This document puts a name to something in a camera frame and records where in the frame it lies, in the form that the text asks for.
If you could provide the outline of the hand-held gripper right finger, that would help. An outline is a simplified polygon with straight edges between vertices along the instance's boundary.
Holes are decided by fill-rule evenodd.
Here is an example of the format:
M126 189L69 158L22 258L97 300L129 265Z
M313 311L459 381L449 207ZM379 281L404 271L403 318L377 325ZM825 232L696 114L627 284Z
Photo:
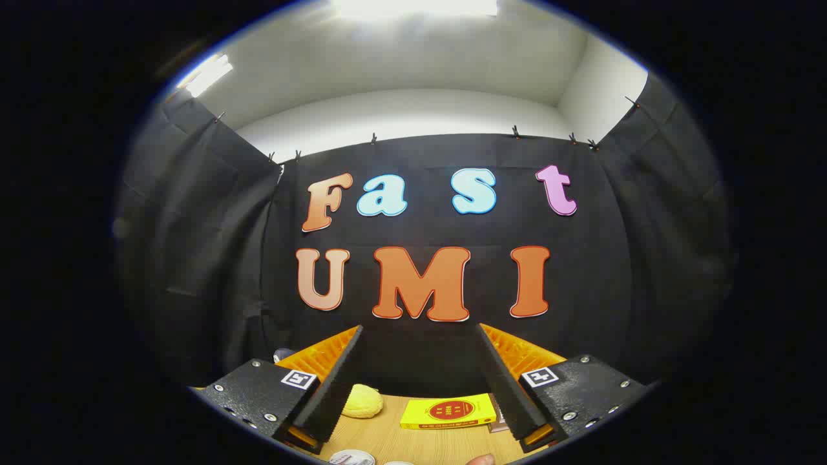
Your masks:
M649 392L590 354L566 359L490 325L477 325L477 355L490 394L523 452L583 435Z

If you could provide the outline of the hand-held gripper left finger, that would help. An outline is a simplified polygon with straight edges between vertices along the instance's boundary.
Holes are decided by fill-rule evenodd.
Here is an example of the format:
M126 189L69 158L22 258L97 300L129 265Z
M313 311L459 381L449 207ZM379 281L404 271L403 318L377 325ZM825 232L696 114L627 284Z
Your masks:
M319 454L357 378L362 333L352 327L280 362L251 359L194 394L243 429Z

